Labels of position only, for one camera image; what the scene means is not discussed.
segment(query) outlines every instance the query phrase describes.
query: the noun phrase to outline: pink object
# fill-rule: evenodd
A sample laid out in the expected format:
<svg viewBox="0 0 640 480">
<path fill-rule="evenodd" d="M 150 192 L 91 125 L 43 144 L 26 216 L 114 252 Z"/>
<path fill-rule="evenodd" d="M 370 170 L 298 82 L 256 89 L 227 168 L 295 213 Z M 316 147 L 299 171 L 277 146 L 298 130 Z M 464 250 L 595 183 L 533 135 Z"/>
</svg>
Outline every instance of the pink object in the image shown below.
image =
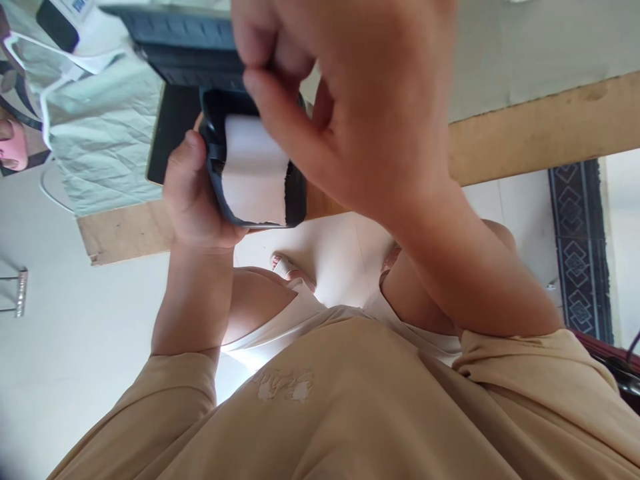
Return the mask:
<svg viewBox="0 0 640 480">
<path fill-rule="evenodd" d="M 25 129 L 20 122 L 9 119 L 7 121 L 13 127 L 13 137 L 9 140 L 0 140 L 0 160 L 9 170 L 24 170 L 29 162 Z"/>
</svg>

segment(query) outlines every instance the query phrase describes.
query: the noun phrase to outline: tan sweatshirt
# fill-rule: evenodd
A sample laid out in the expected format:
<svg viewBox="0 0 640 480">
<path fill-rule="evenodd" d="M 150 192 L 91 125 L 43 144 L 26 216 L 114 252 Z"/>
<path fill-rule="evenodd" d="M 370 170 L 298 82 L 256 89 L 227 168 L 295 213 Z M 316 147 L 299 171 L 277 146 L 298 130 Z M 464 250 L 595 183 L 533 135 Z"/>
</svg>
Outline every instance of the tan sweatshirt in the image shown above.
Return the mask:
<svg viewBox="0 0 640 480">
<path fill-rule="evenodd" d="M 450 369 L 343 319 L 218 407 L 212 360 L 153 357 L 50 478 L 640 478 L 640 418 L 573 334 L 462 348 Z"/>
</svg>

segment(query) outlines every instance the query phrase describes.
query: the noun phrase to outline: knee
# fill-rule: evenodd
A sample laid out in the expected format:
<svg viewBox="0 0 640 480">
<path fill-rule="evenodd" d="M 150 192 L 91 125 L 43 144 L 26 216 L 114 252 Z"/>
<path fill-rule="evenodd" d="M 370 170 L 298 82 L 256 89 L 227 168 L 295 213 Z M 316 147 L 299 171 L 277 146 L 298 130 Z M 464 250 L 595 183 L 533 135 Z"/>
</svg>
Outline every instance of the knee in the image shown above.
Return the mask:
<svg viewBox="0 0 640 480">
<path fill-rule="evenodd" d="M 484 222 L 489 230 L 491 230 L 493 234 L 498 237 L 498 240 L 500 240 L 509 249 L 509 251 L 517 253 L 515 238 L 513 237 L 511 230 L 506 228 L 501 223 L 491 220 L 482 220 L 482 222 Z"/>
</svg>

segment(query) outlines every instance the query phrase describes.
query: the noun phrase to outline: wrist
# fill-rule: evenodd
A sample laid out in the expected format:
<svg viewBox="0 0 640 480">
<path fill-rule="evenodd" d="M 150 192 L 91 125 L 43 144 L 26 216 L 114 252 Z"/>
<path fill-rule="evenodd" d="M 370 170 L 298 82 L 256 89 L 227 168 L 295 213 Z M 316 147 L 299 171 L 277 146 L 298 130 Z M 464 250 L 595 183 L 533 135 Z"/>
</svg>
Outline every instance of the wrist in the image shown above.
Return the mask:
<svg viewBox="0 0 640 480">
<path fill-rule="evenodd" d="M 234 247 L 219 247 L 208 245 L 194 245 L 190 242 L 184 241 L 179 237 L 173 239 L 171 244 L 171 251 L 179 251 L 180 253 L 193 256 L 212 259 L 223 259 L 225 257 L 233 258 Z"/>
<path fill-rule="evenodd" d="M 446 176 L 413 192 L 403 192 L 393 214 L 380 224 L 397 240 L 410 235 L 417 227 L 436 228 L 441 221 L 451 220 L 460 198 L 465 198 L 460 185 Z"/>
</svg>

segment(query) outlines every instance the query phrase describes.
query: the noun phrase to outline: metal stand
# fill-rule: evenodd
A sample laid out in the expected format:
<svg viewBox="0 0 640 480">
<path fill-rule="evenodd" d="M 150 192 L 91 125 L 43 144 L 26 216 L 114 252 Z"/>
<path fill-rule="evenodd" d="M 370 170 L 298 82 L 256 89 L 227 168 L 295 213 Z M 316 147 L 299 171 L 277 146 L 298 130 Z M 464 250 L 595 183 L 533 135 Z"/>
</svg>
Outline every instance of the metal stand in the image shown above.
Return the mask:
<svg viewBox="0 0 640 480">
<path fill-rule="evenodd" d="M 22 269 L 18 272 L 17 277 L 0 277 L 0 281 L 16 281 L 18 284 L 18 294 L 15 300 L 15 308 L 12 309 L 0 309 L 1 312 L 12 311 L 15 312 L 15 318 L 20 318 L 25 314 L 25 304 L 27 302 L 27 278 L 29 272 L 27 269 Z"/>
</svg>

